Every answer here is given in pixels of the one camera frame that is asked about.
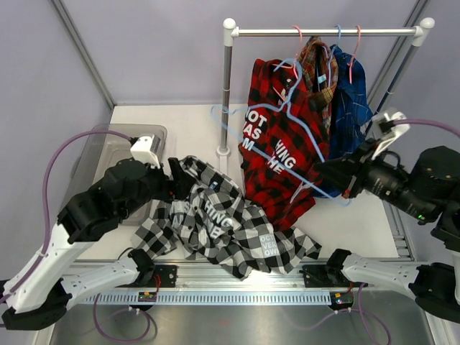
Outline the black white plaid shirt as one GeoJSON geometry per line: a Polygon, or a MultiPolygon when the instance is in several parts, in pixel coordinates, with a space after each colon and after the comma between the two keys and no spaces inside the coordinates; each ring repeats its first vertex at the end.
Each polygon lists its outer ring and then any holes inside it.
{"type": "Polygon", "coordinates": [[[135,249],[151,258],[181,243],[185,258],[204,257],[213,265],[290,272],[304,257],[317,259],[321,245],[301,230],[274,230],[263,209],[215,167],[189,155],[180,160],[195,178],[189,196],[161,201],[131,237],[135,249]]]}

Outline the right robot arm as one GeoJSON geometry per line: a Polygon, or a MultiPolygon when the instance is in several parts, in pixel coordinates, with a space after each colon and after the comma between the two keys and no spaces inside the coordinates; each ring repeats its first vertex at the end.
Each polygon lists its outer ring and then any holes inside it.
{"type": "Polygon", "coordinates": [[[366,191],[411,217],[431,225],[431,236],[443,243],[452,263],[403,265],[366,259],[348,249],[336,249],[325,266],[333,285],[363,282],[414,300],[425,312],[459,322],[459,153],[446,146],[422,151],[413,169],[391,165],[369,139],[355,152],[318,163],[315,171],[346,198],[366,191]]]}

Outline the light blue wire hanger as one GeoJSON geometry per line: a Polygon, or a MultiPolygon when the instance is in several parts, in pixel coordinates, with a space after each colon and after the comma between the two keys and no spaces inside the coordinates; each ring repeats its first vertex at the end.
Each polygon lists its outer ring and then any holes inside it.
{"type": "Polygon", "coordinates": [[[233,111],[227,103],[215,105],[210,115],[221,128],[220,155],[229,153],[228,136],[237,140],[247,195],[254,201],[305,202],[309,209],[315,198],[328,198],[348,205],[323,186],[325,180],[314,169],[328,157],[329,134],[308,108],[297,60],[256,60],[248,104],[233,111]]]}

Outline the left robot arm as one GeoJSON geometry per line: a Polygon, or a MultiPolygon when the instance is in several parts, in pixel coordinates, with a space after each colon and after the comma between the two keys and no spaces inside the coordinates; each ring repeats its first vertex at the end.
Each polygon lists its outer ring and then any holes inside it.
{"type": "Polygon", "coordinates": [[[50,243],[40,251],[37,269],[1,281],[7,309],[4,326],[15,331],[39,331],[59,321],[74,305],[119,286],[144,287],[155,276],[155,265],[143,249],[97,270],[64,277],[69,266],[104,234],[151,200],[183,200],[195,180],[179,160],[168,160],[171,176],[161,167],[134,159],[119,161],[88,190],[74,195],[53,226],[50,243]]]}

